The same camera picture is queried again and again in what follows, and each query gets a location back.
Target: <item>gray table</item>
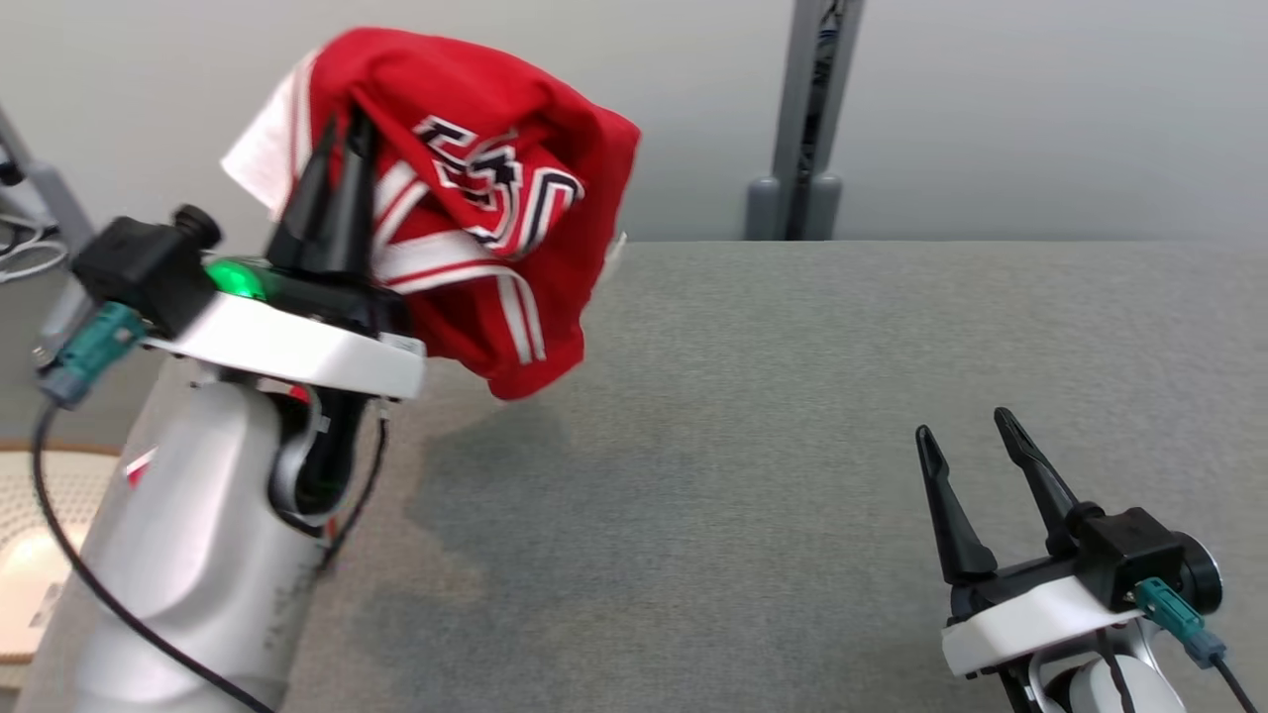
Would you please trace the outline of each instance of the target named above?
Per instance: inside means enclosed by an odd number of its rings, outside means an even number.
[[[932,425],[1002,562],[1033,557],[1002,403],[1078,495],[1213,549],[1212,627],[1268,705],[1265,303],[1265,247],[634,245],[563,382],[503,405],[435,364],[398,410],[285,709],[1006,710],[942,662],[912,440]],[[66,710],[93,615],[72,590],[19,710]],[[1161,648],[1192,710],[1234,710]]]

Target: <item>cable connector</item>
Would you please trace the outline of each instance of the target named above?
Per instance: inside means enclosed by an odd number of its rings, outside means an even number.
[[[1227,647],[1220,637],[1206,631],[1206,622],[1179,594],[1158,577],[1150,577],[1135,589],[1136,606],[1145,617],[1172,633],[1198,669],[1210,669],[1222,658]]]
[[[72,410],[96,379],[146,335],[132,308],[107,302],[57,355],[57,365],[39,382],[39,391],[60,407]]]

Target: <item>metal stand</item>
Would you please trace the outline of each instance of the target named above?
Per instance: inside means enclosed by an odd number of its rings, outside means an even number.
[[[0,147],[20,180],[29,180],[57,222],[61,241],[74,258],[93,240],[95,231],[84,208],[53,166],[36,160],[0,107]],[[36,367],[47,367],[70,335],[80,327],[93,303],[79,280],[70,278],[61,298],[39,329],[34,348]]]

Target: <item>green led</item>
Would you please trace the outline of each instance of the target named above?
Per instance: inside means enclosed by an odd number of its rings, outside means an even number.
[[[232,260],[217,260],[207,265],[207,274],[210,275],[216,288],[228,294],[249,297],[261,302],[268,299],[264,293],[264,284],[255,270]]]

